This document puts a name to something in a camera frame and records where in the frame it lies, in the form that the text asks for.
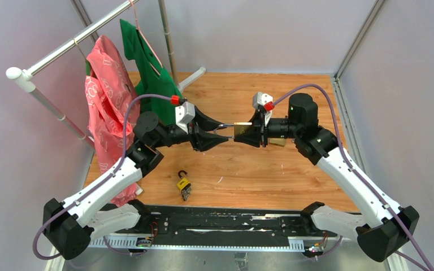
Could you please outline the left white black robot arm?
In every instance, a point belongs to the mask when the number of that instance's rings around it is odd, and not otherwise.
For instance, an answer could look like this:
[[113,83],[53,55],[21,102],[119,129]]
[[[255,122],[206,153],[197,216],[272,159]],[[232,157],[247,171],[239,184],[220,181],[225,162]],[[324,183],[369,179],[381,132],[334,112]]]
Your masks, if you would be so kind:
[[91,241],[114,231],[132,228],[144,233],[150,227],[149,212],[138,200],[112,211],[102,211],[123,189],[139,181],[162,161],[159,147],[189,142],[195,151],[207,151],[228,141],[216,134],[225,125],[184,103],[175,108],[177,123],[164,125],[155,112],[141,113],[133,129],[134,141],[111,168],[88,187],[59,202],[44,205],[40,233],[57,249],[58,256],[71,260],[83,253]]

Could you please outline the brass padlock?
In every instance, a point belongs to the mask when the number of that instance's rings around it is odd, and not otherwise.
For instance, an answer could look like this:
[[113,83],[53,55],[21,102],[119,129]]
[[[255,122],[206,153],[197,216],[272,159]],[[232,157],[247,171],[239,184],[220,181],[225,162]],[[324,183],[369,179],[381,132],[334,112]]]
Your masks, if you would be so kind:
[[284,147],[286,145],[286,142],[287,142],[286,138],[269,138],[268,139],[269,145],[274,145],[274,146],[279,146],[279,147]]
[[219,124],[214,130],[213,133],[226,137],[228,139],[234,139],[236,136],[240,136],[246,133],[252,127],[252,123],[250,122],[236,122],[230,124]]

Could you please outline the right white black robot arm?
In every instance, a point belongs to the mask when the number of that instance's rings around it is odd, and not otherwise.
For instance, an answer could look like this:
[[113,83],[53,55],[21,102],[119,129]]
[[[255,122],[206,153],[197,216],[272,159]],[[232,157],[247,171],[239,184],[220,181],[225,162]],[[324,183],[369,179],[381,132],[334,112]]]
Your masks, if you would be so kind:
[[318,105],[305,93],[292,94],[288,114],[272,117],[273,99],[253,96],[253,117],[235,133],[235,142],[254,147],[270,139],[292,139],[298,152],[328,174],[357,206],[359,214],[337,211],[314,202],[301,211],[300,228],[306,235],[324,230],[356,241],[371,259],[382,262],[409,241],[419,220],[415,208],[401,207],[379,189],[340,148],[337,137],[318,123]]

